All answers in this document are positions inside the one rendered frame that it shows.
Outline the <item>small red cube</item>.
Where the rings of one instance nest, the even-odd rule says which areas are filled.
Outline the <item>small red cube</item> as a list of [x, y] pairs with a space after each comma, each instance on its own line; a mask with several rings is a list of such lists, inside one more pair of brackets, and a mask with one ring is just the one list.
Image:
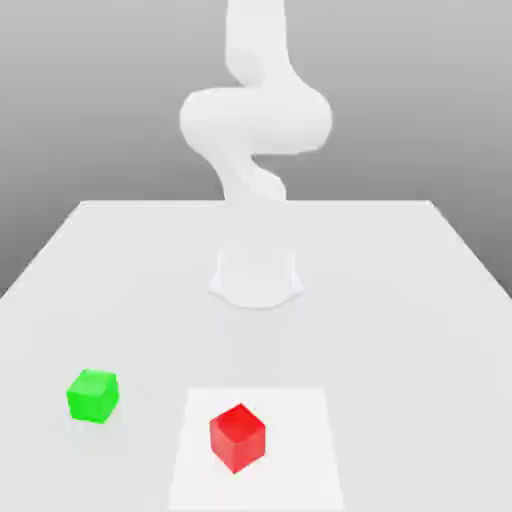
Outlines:
[[266, 426], [242, 403], [211, 419], [209, 435], [212, 452], [233, 474], [266, 452]]

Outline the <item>small green cube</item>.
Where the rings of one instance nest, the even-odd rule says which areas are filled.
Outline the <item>small green cube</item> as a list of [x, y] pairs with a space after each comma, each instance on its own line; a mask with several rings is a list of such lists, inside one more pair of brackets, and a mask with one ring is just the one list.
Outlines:
[[103, 424], [119, 401], [117, 376], [84, 369], [66, 391], [70, 415], [75, 420]]

